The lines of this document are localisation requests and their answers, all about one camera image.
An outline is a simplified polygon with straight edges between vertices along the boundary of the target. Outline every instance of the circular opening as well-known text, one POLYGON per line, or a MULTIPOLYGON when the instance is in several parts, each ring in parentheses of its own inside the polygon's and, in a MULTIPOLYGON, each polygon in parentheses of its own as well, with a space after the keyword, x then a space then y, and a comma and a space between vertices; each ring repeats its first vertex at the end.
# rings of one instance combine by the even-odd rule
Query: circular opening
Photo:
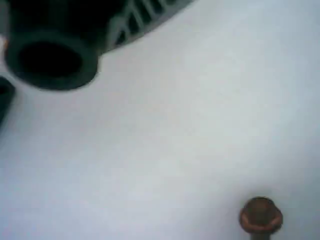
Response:
POLYGON ((19 53, 24 73, 47 78, 60 78, 78 72, 82 58, 67 46, 52 42, 35 42, 26 45, 19 53))
POLYGON ((9 88, 6 85, 0 85, 0 95, 5 95, 9 92, 9 88))

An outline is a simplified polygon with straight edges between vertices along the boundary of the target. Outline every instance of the black object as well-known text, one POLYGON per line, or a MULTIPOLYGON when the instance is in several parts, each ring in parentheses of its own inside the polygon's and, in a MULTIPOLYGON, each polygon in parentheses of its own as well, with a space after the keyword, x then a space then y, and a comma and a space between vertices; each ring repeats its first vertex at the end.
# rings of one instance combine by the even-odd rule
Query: black object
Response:
POLYGON ((4 59, 29 84, 76 89, 95 77, 103 53, 143 36, 191 1, 0 0, 4 59))
POLYGON ((0 125, 8 113, 15 96, 15 88, 4 77, 0 76, 0 125))
POLYGON ((105 51, 106 24, 125 0, 7 0, 8 67, 44 89, 70 90, 93 79, 105 51))

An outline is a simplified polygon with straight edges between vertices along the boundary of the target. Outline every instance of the black plastic part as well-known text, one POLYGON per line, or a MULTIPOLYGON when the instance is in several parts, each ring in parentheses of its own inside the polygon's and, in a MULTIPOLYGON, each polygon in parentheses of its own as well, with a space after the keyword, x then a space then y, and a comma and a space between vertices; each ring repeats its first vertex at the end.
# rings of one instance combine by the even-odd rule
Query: black plastic part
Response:
POLYGON ((126 0, 7 0, 5 62, 23 81, 71 90, 96 75, 107 44, 107 23, 126 0))
POLYGON ((0 76, 0 125, 8 113, 12 100, 15 96, 15 87, 0 76))

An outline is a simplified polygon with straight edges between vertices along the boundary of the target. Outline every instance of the vent slot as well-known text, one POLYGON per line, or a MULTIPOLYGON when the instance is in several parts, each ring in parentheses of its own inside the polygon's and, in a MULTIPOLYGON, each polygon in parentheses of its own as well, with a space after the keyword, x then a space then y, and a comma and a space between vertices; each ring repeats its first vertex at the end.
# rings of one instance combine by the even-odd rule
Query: vent slot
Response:
POLYGON ((156 14, 162 14, 164 12, 164 7, 161 5, 159 0, 150 0, 150 4, 156 14))
POLYGON ((133 14, 130 14, 130 17, 128 20, 128 28, 131 34, 137 34, 139 32, 139 25, 133 14))
POLYGON ((116 45, 121 45, 126 41, 126 33, 122 31, 116 40, 116 45))
POLYGON ((143 23, 146 25, 151 23, 152 17, 150 15, 150 13, 148 12, 144 3, 141 0, 135 0, 134 3, 135 3, 137 10, 140 13, 140 17, 141 17, 143 23))

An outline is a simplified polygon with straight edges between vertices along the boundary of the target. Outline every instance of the bolt head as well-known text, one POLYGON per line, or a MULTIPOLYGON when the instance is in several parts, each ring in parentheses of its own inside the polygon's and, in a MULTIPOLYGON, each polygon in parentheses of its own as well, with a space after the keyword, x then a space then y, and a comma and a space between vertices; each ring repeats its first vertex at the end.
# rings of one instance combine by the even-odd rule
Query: bolt head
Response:
POLYGON ((271 199, 259 196, 246 203, 239 221, 249 234, 271 235, 281 228, 283 215, 271 199))

